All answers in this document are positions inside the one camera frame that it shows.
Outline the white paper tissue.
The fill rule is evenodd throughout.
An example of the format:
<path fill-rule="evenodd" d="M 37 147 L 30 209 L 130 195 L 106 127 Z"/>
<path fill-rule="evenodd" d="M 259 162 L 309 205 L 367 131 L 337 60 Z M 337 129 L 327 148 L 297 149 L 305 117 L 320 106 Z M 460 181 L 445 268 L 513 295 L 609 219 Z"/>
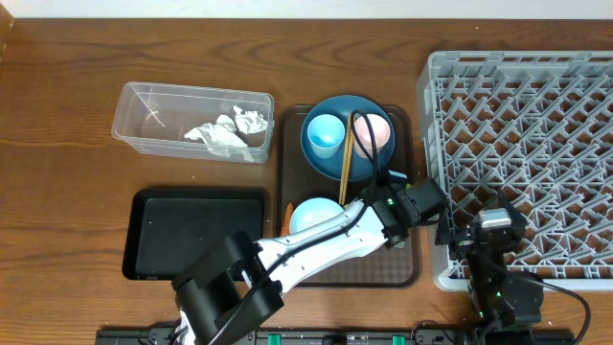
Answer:
<path fill-rule="evenodd" d="M 227 115 L 219 115 L 214 123 L 192 128 L 184 134 L 184 138 L 201 141 L 207 146 L 207 151 L 216 156 L 230 158 L 234 153 L 241 153 L 243 161 L 254 161 L 248 145 L 237 135 L 234 120 Z"/>

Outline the orange carrot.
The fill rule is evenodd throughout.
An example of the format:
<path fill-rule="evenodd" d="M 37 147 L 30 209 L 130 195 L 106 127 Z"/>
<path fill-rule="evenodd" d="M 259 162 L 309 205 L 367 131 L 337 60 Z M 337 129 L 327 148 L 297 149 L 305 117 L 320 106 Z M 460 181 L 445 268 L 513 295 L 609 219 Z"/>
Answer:
<path fill-rule="evenodd" d="M 294 206 L 291 202 L 289 202 L 285 208 L 284 217 L 282 221 L 282 227 L 280 231 L 280 236 L 288 236 L 290 234 L 290 221 L 294 211 Z"/>

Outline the light blue cup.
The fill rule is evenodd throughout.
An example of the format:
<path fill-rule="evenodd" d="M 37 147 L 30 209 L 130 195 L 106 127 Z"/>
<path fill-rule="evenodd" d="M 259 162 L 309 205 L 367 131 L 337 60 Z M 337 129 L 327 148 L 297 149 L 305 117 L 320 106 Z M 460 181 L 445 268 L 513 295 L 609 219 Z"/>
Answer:
<path fill-rule="evenodd" d="M 306 135 L 314 154 L 329 159 L 339 150 L 345 139 L 345 125 L 331 114 L 322 114 L 308 124 Z"/>

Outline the light blue bowl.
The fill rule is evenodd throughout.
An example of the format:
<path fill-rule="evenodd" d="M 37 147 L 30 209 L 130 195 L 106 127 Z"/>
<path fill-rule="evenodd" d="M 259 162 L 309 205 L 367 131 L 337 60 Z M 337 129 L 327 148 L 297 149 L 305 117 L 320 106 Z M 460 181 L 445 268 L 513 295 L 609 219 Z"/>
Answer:
<path fill-rule="evenodd" d="M 332 219 L 344 212 L 336 201 L 324 197 L 314 197 L 302 202 L 292 213 L 289 233 L 295 234 L 313 225 Z"/>

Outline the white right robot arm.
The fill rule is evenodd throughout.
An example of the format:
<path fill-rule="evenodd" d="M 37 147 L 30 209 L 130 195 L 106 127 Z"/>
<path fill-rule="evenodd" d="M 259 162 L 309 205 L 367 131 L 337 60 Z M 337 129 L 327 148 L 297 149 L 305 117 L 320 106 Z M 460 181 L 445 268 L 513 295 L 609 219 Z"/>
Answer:
<path fill-rule="evenodd" d="M 469 297 L 481 318 L 468 337 L 471 344 L 495 344 L 499 332 L 518 340 L 541 320 L 542 280 L 509 271 L 505 261 L 524 238 L 526 226 L 526 218 L 502 192 L 462 228 L 453 229 L 447 213 L 438 220 L 435 244 L 445 246 L 451 259 L 468 263 Z"/>

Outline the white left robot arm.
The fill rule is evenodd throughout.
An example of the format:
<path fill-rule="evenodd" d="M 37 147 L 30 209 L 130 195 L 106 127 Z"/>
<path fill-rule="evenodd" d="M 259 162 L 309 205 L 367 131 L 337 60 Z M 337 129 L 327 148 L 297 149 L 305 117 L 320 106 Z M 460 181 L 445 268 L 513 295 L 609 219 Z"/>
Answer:
<path fill-rule="evenodd" d="M 303 280 L 404 241 L 446 209 L 432 178 L 410 187 L 373 181 L 342 213 L 298 233 L 251 241 L 229 235 L 171 281 L 180 311 L 172 344 L 233 344 L 284 306 Z"/>

